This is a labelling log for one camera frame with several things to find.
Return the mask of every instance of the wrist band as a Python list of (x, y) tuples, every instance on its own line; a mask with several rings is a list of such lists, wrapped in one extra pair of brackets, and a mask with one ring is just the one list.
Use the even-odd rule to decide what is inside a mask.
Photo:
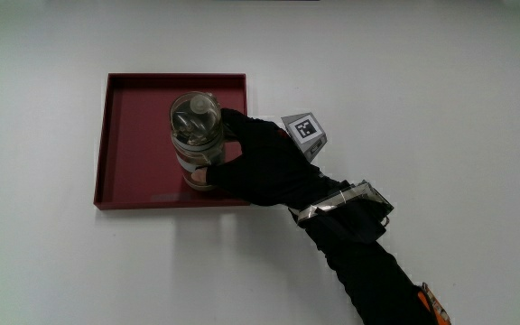
[(300, 224), (301, 221), (317, 216), (319, 212), (331, 211), (352, 200), (372, 200), (378, 203), (383, 203), (386, 206), (386, 215), (394, 209), (393, 205), (380, 195), (380, 193), (373, 188), (368, 181), (362, 181), (358, 186), (351, 184), (348, 188), (340, 190), (322, 200), (316, 201), (303, 210), (288, 209), (298, 217), (296, 223)]

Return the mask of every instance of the transparent container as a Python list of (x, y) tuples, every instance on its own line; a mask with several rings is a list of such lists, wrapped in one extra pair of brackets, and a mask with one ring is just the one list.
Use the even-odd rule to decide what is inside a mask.
[(184, 180), (195, 190), (214, 186), (194, 181), (191, 174), (200, 166), (223, 163), (224, 133), (220, 105), (214, 95), (192, 91), (176, 98), (170, 108), (172, 142)]

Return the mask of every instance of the gloved hand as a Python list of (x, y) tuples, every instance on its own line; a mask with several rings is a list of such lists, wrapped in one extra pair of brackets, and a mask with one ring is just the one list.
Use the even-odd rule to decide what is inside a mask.
[(290, 136), (274, 122), (254, 119), (222, 108), (228, 135), (242, 147), (231, 162), (198, 169), (195, 181), (218, 185), (240, 199), (261, 206), (284, 204), (302, 209), (325, 197), (330, 179), (311, 165)]

